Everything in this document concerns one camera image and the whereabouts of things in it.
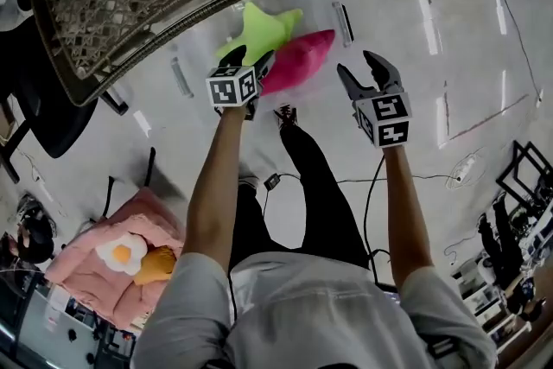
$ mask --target floor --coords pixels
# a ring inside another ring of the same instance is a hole
[[[517,19],[543,102],[537,93],[504,0],[253,0],[272,13],[302,8],[296,35],[337,28],[332,1],[347,7],[355,41],[342,47],[340,33],[327,62],[309,83],[297,90],[262,100],[253,123],[245,125],[242,160],[263,181],[274,172],[295,173],[279,141],[270,110],[288,100],[296,105],[299,123],[319,143],[337,180],[370,179],[381,152],[374,149],[352,118],[336,74],[341,62],[367,85],[371,75],[363,49],[382,54],[402,74],[414,119],[407,145],[414,175],[450,175],[455,165],[472,155],[474,164],[463,183],[450,189],[444,177],[416,179],[436,264],[450,272],[481,249],[474,227],[498,192],[495,179],[509,162],[512,141],[532,140],[553,158],[553,2],[508,0]],[[209,107],[204,78],[214,66],[214,51],[229,35],[239,34],[240,5],[196,25],[178,36],[177,55],[194,91],[184,98],[170,67],[174,53],[162,48],[134,67],[117,86],[130,110],[123,117],[99,103],[77,143],[54,160],[28,135],[12,158],[22,177],[17,187],[3,171],[0,202],[13,213],[13,201],[23,190],[37,195],[59,227],[58,247],[81,224],[102,211],[108,175],[118,178],[111,209],[137,190],[146,169],[149,147],[157,150],[157,192],[183,220],[187,201],[218,122]],[[149,123],[148,134],[134,115]],[[342,186],[359,228],[370,183]],[[261,187],[258,198],[265,202]],[[372,248],[387,248],[386,186],[372,194],[368,232]],[[274,240],[288,246],[302,242],[303,196],[298,181],[283,177],[270,193],[266,222]],[[13,230],[13,218],[8,217]],[[459,246],[444,248],[464,238]],[[390,281],[386,257],[377,257],[380,279]]]

